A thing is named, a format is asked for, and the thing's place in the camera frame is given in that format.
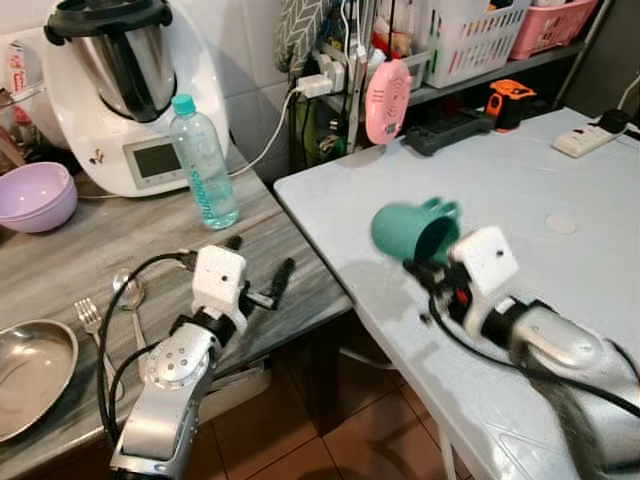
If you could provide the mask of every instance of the appliance display screen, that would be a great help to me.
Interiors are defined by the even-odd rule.
[[[136,150],[133,155],[142,178],[180,170],[180,162],[170,143]]]

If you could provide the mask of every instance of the silver robotic arm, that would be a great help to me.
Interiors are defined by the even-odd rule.
[[[508,352],[511,364],[454,338],[486,360],[529,377],[553,407],[581,478],[637,471],[640,379],[633,361],[615,343],[548,305],[525,305],[509,295],[508,280],[518,266],[497,227],[463,237],[448,252],[450,265],[405,261],[430,293],[431,317],[454,338],[440,318],[439,312],[446,312],[470,339],[486,338]]]
[[[285,261],[270,294],[252,294],[241,255],[216,246],[198,252],[194,315],[181,316],[149,355],[144,388],[111,458],[115,478],[181,477],[218,359],[231,338],[246,330],[251,302],[275,309],[293,267],[293,260]]]

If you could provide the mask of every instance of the gray patterned cloth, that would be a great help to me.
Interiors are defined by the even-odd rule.
[[[281,0],[276,68],[296,78],[316,44],[331,0]]]

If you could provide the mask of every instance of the lavender bowl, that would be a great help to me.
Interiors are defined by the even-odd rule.
[[[0,224],[25,233],[51,230],[78,204],[73,178],[62,165],[25,165],[0,177]]]

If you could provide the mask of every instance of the stainless steel bowl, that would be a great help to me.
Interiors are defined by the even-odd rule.
[[[33,425],[69,384],[78,340],[66,325],[33,320],[0,332],[0,442]]]

